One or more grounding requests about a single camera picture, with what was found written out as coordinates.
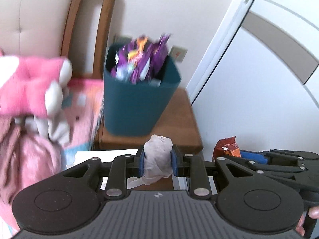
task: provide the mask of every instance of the red snack wrapper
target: red snack wrapper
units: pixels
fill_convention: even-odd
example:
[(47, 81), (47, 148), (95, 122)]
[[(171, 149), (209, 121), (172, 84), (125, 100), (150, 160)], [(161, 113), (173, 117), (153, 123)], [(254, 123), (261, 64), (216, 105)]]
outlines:
[(214, 148), (213, 160), (216, 159), (216, 157), (223, 155), (241, 157), (239, 146), (235, 139), (236, 136), (219, 140)]

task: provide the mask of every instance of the power outlet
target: power outlet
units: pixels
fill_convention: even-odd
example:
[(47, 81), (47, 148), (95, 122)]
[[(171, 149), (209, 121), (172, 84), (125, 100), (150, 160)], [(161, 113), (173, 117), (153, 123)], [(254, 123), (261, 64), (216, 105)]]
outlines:
[(130, 36), (114, 35), (114, 39), (113, 39), (114, 43), (122, 43), (122, 44), (128, 44), (131, 41), (132, 41), (132, 37)]
[(170, 52), (171, 58), (173, 58), (176, 62), (183, 62), (187, 53), (187, 49), (173, 46)]

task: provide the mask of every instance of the trash bin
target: trash bin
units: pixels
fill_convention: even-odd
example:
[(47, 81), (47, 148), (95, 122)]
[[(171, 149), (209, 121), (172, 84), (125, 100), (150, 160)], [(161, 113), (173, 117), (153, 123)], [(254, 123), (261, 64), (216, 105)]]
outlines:
[(131, 84), (111, 76), (115, 54), (123, 44), (110, 46), (104, 68), (104, 125), (108, 132), (121, 136), (143, 136), (152, 128), (176, 91), (181, 77), (172, 59), (167, 56), (156, 76), (160, 86), (146, 82)]

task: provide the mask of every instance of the beige upholstered headboard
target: beige upholstered headboard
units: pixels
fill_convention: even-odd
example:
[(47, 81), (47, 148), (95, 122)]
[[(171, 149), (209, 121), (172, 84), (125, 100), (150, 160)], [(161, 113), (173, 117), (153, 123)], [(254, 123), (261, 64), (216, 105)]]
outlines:
[[(82, 1), (0, 0), (0, 47), (5, 54), (49, 58), (69, 56), (72, 33)], [(102, 2), (92, 73), (83, 73), (75, 67), (74, 77), (102, 78), (114, 2)]]

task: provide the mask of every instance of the wooden bedside table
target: wooden bedside table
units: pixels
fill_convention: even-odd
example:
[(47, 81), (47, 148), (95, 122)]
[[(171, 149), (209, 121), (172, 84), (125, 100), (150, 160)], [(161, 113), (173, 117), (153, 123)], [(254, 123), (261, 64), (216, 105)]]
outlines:
[(169, 137), (183, 153), (197, 154), (202, 150), (202, 141), (185, 89), (178, 88), (176, 90), (149, 135), (139, 137), (114, 136), (106, 130), (103, 121), (95, 138), (95, 148), (96, 150), (140, 148), (153, 134)]

